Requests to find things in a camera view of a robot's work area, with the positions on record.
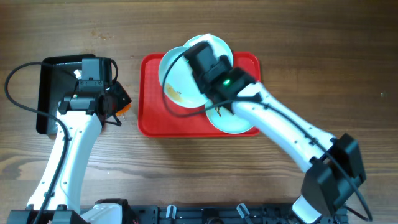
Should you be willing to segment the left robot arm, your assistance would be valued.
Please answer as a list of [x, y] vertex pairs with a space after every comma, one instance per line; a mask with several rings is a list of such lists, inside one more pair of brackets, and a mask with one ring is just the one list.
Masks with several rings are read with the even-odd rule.
[[134, 223], [126, 199], [102, 199], [80, 210], [85, 170], [94, 143], [109, 116], [129, 107], [131, 99], [119, 82], [80, 81], [76, 92], [59, 103], [58, 134], [45, 172], [23, 210], [11, 210], [8, 223]]

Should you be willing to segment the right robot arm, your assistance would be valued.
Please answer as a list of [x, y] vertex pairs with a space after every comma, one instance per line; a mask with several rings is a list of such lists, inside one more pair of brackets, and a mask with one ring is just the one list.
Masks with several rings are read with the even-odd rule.
[[232, 67], [227, 56], [216, 57], [202, 41], [183, 54], [192, 69], [199, 91], [215, 106], [251, 123], [280, 146], [305, 174], [300, 197], [293, 203], [294, 215], [303, 223], [333, 216], [356, 194], [365, 212], [372, 216], [359, 186], [366, 173], [358, 141], [349, 134], [340, 138], [306, 122], [277, 101], [250, 74]]

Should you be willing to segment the orange sponge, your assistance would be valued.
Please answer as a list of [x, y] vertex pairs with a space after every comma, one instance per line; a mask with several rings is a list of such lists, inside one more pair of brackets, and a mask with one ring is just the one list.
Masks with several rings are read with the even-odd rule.
[[131, 108], [131, 104], [126, 105], [123, 109], [116, 112], [116, 116], [124, 115]]

